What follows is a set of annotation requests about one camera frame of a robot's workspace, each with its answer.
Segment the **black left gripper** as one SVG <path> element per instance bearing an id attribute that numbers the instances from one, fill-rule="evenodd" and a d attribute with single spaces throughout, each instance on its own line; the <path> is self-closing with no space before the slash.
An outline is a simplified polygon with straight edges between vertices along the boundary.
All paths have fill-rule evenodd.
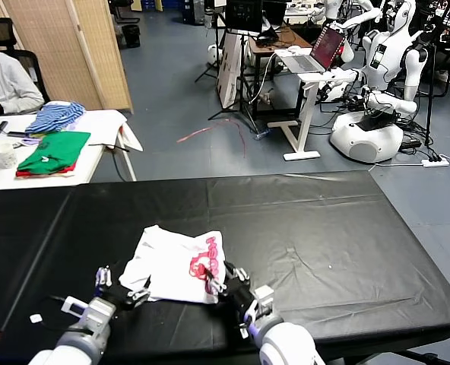
<path id="1" fill-rule="evenodd" d="M 150 296 L 150 285 L 151 276 L 146 278 L 141 289 L 129 290 L 120 284 L 113 284 L 112 271 L 108 265 L 97 269 L 95 288 L 98 297 L 113 304 L 117 311 L 130 311 L 147 301 Z"/>

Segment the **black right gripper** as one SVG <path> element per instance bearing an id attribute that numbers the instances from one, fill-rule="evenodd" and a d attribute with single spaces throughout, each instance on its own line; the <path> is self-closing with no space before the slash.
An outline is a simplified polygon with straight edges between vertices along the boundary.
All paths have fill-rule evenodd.
<path id="1" fill-rule="evenodd" d="M 208 291 L 217 295 L 220 300 L 231 303 L 233 308 L 244 315 L 255 300 L 251 292 L 249 274 L 244 268 L 236 267 L 231 262 L 225 262 L 226 273 L 214 275 L 206 269 Z"/>

